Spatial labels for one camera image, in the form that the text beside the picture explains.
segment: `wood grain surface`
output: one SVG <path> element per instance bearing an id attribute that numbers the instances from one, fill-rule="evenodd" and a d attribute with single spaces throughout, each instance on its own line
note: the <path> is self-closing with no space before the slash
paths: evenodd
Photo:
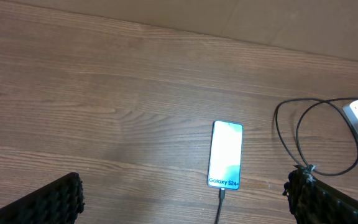
<path id="1" fill-rule="evenodd" d="M 273 111 L 346 96 L 358 96 L 358 62 L 0 1 L 0 207 L 78 172 L 76 223 L 213 223 L 211 131 L 225 119 L 245 136 L 241 189 L 226 194 L 221 223 L 295 223 L 281 195 L 295 162 Z M 310 104 L 280 110 L 294 153 Z M 300 135 L 323 172 L 356 158 L 327 106 Z M 358 200 L 358 166 L 317 178 Z"/>

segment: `smartphone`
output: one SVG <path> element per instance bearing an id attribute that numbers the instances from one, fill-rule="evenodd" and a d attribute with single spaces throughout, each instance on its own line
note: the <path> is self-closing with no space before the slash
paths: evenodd
<path id="1" fill-rule="evenodd" d="M 214 122 L 208 171 L 210 187 L 240 188 L 242 135 L 243 127 L 239 123 Z"/>

